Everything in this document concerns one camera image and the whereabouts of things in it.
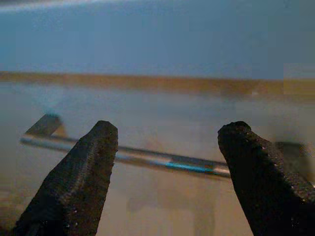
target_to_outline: textured black foam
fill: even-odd
[[[315,235],[315,189],[273,143],[243,121],[223,126],[218,142],[255,236]]]
[[[109,186],[117,140],[117,128],[99,121],[48,174],[17,221],[14,234],[94,236]]]

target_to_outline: wooden strip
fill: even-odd
[[[0,81],[149,92],[283,95],[282,81],[1,72]]]

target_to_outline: wooden edge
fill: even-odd
[[[163,76],[116,76],[0,72],[1,82],[53,84],[60,86],[129,89],[175,93],[283,95],[282,81],[184,78]]]

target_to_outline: white surface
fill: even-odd
[[[315,76],[313,0],[66,2],[0,8],[0,70]]]
[[[315,107],[210,95],[147,94],[2,83],[0,223],[12,227],[64,153],[24,146],[22,134],[42,115],[61,116],[69,137],[99,119],[118,127],[119,144],[223,161],[217,131],[244,120],[273,141],[314,145]],[[229,180],[114,166],[98,235],[251,236]]]

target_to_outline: white wall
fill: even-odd
[[[0,8],[0,70],[277,80],[315,75],[312,0],[77,2]]]

